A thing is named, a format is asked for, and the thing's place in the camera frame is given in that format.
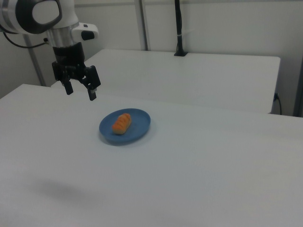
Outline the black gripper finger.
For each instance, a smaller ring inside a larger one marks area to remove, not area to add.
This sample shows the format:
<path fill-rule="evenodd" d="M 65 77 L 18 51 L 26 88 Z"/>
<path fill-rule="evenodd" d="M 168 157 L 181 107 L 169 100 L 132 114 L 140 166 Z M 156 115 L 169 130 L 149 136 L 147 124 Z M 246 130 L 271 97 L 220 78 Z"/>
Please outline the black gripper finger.
<path fill-rule="evenodd" d="M 80 83 L 83 84 L 89 95 L 90 101 L 97 98 L 96 90 L 101 85 L 98 72 L 95 66 L 85 67 L 84 76 L 81 78 Z"/>
<path fill-rule="evenodd" d="M 67 69 L 60 65 L 57 61 L 52 63 L 53 73 L 56 81 L 60 81 L 64 86 L 66 94 L 70 95 L 73 93 L 73 88 L 70 82 L 70 76 Z"/>

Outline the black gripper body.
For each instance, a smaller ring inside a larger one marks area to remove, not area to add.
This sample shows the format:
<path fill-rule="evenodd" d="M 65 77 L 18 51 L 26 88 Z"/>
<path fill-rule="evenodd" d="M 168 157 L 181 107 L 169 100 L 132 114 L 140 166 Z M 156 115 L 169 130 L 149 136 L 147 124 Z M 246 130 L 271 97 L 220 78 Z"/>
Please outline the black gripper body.
<path fill-rule="evenodd" d="M 57 81 L 67 80 L 67 78 L 82 80 L 85 76 L 84 51 L 82 43 L 76 43 L 68 47 L 53 47 L 56 61 L 52 63 L 53 72 Z"/>

